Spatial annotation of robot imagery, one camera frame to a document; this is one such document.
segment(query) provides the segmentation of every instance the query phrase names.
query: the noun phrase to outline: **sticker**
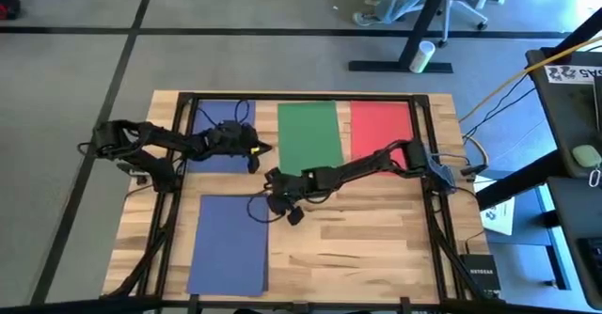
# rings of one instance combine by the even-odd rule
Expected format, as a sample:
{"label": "sticker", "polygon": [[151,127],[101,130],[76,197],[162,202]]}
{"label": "sticker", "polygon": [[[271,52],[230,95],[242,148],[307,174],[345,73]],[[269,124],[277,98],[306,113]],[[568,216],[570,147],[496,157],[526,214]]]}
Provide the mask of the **sticker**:
{"label": "sticker", "polygon": [[602,67],[597,66],[549,65],[544,68],[551,84],[591,85],[596,76],[602,76]]}

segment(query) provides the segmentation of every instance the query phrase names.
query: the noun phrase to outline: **gray floor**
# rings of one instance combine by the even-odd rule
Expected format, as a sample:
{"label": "gray floor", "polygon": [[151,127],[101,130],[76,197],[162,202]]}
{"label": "gray floor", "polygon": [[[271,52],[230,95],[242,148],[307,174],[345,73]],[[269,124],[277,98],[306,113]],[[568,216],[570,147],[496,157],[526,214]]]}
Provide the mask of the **gray floor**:
{"label": "gray floor", "polygon": [[[140,0],[23,1],[26,16],[0,26],[128,27]],[[143,26],[355,28],[348,17],[361,2],[150,0]],[[490,30],[498,31],[571,30],[589,11],[578,0],[507,0],[504,6],[485,9]],[[410,15],[404,23],[378,27],[411,29],[413,19]],[[452,30],[472,29],[473,22],[461,14],[452,19]],[[438,22],[432,29],[438,29]],[[31,295],[81,162],[74,146],[89,139],[125,40],[0,35],[0,51],[10,55],[0,58],[0,131],[9,139],[0,142],[0,306],[25,304]],[[140,36],[111,118],[143,119],[154,89],[448,92],[461,116],[525,66],[525,51],[558,40],[451,39],[434,58],[453,63],[455,74],[448,75],[346,70],[349,60],[396,59],[404,43],[368,37]],[[531,87],[526,80],[512,97]],[[480,120],[483,111],[463,124],[463,130]],[[535,94],[483,125],[477,138],[487,148],[492,168],[499,170],[517,169],[553,149]],[[477,161],[474,149],[468,151]],[[127,183],[110,163],[95,163],[50,301],[98,296]],[[539,290],[529,291],[531,295],[509,292],[508,300],[542,298]]]}

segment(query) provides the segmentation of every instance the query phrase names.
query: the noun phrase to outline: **desk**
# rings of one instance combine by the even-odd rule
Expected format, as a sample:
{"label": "desk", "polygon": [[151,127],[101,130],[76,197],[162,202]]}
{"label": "desk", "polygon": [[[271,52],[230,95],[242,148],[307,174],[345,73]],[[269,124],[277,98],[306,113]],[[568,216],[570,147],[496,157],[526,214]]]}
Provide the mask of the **desk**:
{"label": "desk", "polygon": [[586,181],[567,178],[549,178],[547,187],[585,299],[591,307],[602,309],[602,294],[585,267],[577,245],[579,238],[602,237],[602,227],[599,225],[602,222],[602,191],[590,188]]}
{"label": "desk", "polygon": [[[527,59],[531,66],[544,60],[545,56],[541,51],[533,50],[527,52]],[[602,54],[573,53],[570,65],[602,66]],[[571,149],[576,146],[592,145],[602,153],[602,138],[595,128],[592,86],[551,84],[543,68],[533,71],[531,79],[558,149],[477,193],[482,210],[543,184],[548,177],[587,179],[591,169],[581,167],[571,154]]]}
{"label": "desk", "polygon": [[[155,91],[148,121],[170,129],[179,93]],[[429,98],[439,150],[464,154],[452,96],[431,94]],[[263,173],[278,165],[277,104],[256,102],[255,127],[259,138],[274,146],[260,157],[257,174],[186,174],[164,299],[189,299],[186,283],[199,196],[257,193],[264,183]],[[349,102],[337,102],[337,112],[343,154],[349,161]],[[155,155],[165,153],[157,148],[147,150]],[[463,160],[446,158],[444,163],[460,165]],[[459,185],[472,188],[468,183]],[[104,293],[114,290],[142,256],[154,202],[155,193],[151,189],[133,194],[125,201]],[[280,221],[269,227],[269,287],[262,297],[201,296],[200,300],[399,304],[400,297],[406,296],[413,304],[438,303],[420,180],[369,176],[345,184],[322,205],[302,204],[307,210],[306,218],[298,226]],[[458,246],[483,230],[477,203],[470,194],[459,192],[450,196],[450,210]],[[488,254],[484,235],[471,240],[470,248],[475,253]],[[444,272],[452,296],[452,270],[446,259]]]}

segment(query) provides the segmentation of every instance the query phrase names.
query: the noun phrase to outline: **black bag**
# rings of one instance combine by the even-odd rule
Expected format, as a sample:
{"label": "black bag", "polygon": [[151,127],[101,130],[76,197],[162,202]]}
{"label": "black bag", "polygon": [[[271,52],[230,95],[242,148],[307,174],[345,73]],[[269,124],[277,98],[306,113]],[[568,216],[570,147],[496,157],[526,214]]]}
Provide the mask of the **black bag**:
{"label": "black bag", "polygon": [[21,11],[21,1],[0,0],[0,20],[14,20]]}

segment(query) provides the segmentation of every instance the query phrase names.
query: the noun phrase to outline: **blue paper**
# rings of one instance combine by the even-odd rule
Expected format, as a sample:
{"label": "blue paper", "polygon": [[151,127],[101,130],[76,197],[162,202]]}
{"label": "blue paper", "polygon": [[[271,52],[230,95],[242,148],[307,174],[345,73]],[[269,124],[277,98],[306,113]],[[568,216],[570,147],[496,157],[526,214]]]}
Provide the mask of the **blue paper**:
{"label": "blue paper", "polygon": [[[250,196],[202,196],[187,292],[261,296],[267,285],[267,224],[246,213]],[[251,203],[267,219],[265,196]]]}
{"label": "blue paper", "polygon": [[[198,108],[202,108],[209,118],[218,124],[224,120],[234,120],[236,103],[235,101],[203,101],[198,104]],[[238,107],[238,119],[241,120],[244,118],[245,114],[246,103],[242,102]],[[248,102],[248,117],[245,119],[245,122],[253,126],[255,125],[255,102]],[[197,111],[193,133],[205,131],[213,126],[211,121],[201,111]],[[214,155],[202,162],[190,161],[188,169],[190,172],[195,173],[247,173],[247,163],[247,158],[240,155]]]}

